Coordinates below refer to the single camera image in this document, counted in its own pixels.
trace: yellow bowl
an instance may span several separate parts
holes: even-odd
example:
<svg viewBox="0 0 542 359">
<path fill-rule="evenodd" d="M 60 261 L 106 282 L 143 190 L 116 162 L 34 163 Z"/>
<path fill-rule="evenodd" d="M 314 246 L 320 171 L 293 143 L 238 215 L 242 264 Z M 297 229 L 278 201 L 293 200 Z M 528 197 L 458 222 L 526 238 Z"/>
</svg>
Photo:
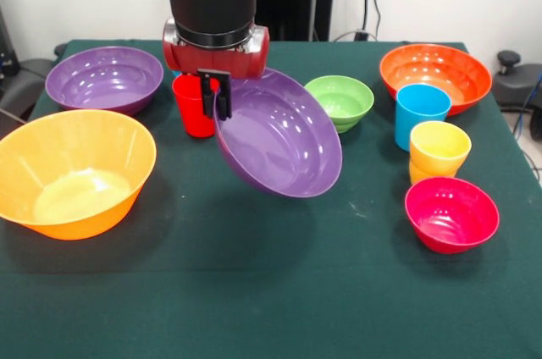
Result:
<svg viewBox="0 0 542 359">
<path fill-rule="evenodd" d="M 129 212 L 156 154 L 151 133 L 121 113 L 32 121 L 0 141 L 0 217 L 60 240 L 99 235 Z"/>
<path fill-rule="evenodd" d="M 473 144 L 467 133 L 448 122 L 431 120 L 417 124 L 410 135 L 410 158 L 427 177 L 454 176 Z"/>
</svg>

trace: plastic cup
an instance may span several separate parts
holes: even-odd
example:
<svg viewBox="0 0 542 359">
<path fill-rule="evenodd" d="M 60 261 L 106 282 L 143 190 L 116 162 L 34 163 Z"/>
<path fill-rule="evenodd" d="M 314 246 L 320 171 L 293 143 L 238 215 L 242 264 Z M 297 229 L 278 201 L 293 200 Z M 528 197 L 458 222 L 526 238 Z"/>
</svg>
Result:
<svg viewBox="0 0 542 359">
<path fill-rule="evenodd" d="M 467 133 L 454 124 L 429 121 L 416 125 L 410 139 L 411 182 L 455 177 L 472 146 Z"/>
<path fill-rule="evenodd" d="M 213 91 L 216 92 L 218 86 L 218 81 L 211 80 Z M 196 75 L 178 76 L 173 82 L 173 93 L 186 133 L 198 138 L 213 136 L 214 121 L 203 113 L 200 77 Z"/>
<path fill-rule="evenodd" d="M 397 93 L 395 143 L 408 152 L 412 128 L 428 120 L 444 120 L 450 109 L 450 96 L 440 88 L 426 84 L 404 86 Z"/>
</svg>

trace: pink bowl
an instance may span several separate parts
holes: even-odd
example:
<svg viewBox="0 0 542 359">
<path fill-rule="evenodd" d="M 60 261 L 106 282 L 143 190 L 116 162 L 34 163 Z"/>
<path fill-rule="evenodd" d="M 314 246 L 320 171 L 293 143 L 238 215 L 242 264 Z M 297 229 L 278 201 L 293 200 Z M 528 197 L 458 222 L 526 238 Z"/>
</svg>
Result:
<svg viewBox="0 0 542 359">
<path fill-rule="evenodd" d="M 487 242 L 499 210 L 485 192 L 462 179 L 434 177 L 413 185 L 405 209 L 419 239 L 432 251 L 459 253 Z"/>
</svg>

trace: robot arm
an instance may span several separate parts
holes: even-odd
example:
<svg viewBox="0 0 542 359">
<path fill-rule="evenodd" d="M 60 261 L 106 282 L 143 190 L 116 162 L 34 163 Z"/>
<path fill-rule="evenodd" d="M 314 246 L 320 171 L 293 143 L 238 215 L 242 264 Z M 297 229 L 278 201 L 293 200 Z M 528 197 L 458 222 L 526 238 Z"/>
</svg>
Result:
<svg viewBox="0 0 542 359">
<path fill-rule="evenodd" d="M 202 69 L 234 78 L 258 78 L 267 61 L 269 34 L 254 25 L 256 0 L 170 0 L 173 18 L 163 32 L 168 66 L 189 74 Z"/>
</svg>

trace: table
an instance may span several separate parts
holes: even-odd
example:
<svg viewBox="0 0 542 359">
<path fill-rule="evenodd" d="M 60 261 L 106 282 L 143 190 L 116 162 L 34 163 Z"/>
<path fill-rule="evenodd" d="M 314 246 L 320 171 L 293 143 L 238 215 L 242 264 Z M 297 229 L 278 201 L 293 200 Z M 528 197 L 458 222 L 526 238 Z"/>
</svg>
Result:
<svg viewBox="0 0 542 359">
<path fill-rule="evenodd" d="M 65 56 L 106 44 L 163 59 L 158 41 L 72 41 Z M 137 115 L 157 165 L 121 224 L 76 242 L 0 227 L 0 357 L 542 357 L 539 184 L 488 96 L 451 121 L 473 140 L 458 176 L 494 197 L 501 228 L 461 255 L 427 250 L 403 210 L 408 156 L 378 72 L 398 44 L 272 44 L 268 65 L 303 84 L 349 75 L 375 94 L 341 138 L 336 186 L 309 200 L 253 190 L 214 139 L 187 137 L 166 72 Z M 56 111 L 44 95 L 33 118 Z"/>
</svg>

